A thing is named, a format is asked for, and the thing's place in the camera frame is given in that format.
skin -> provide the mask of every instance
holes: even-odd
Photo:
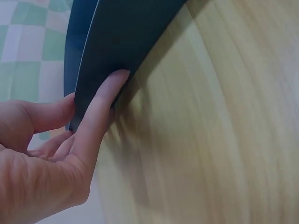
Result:
[[[0,103],[0,223],[35,223],[87,200],[110,105],[128,75],[107,78],[75,134],[65,131],[35,151],[27,150],[33,134],[71,120],[74,95],[51,104]]]

finger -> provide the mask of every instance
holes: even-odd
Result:
[[[45,132],[65,126],[75,113],[74,94],[49,104],[23,102],[34,133]]]
[[[4,149],[6,149],[6,147],[4,147],[3,145],[0,144],[0,152]]]
[[[65,131],[46,141],[40,147],[36,148],[36,150],[29,152],[29,155],[33,157],[52,157],[63,142],[69,139],[72,135],[73,133],[71,131]]]
[[[90,103],[76,132],[72,154],[79,159],[77,162],[82,163],[84,168],[87,168],[91,177],[97,161],[100,144],[107,130],[110,106],[128,76],[129,71],[119,70],[112,73],[104,81]]]
[[[76,134],[71,136],[69,139],[65,140],[53,156],[53,160],[60,161],[63,160],[69,153],[74,144]]]

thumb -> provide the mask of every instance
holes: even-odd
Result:
[[[66,125],[75,113],[74,94],[49,104],[23,102],[34,133],[58,129]]]

checkered fabric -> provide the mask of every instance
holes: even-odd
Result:
[[[72,0],[0,0],[0,101],[63,97],[71,5]]]

wooden surface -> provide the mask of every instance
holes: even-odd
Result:
[[[189,0],[102,144],[108,224],[299,223],[298,11]]]

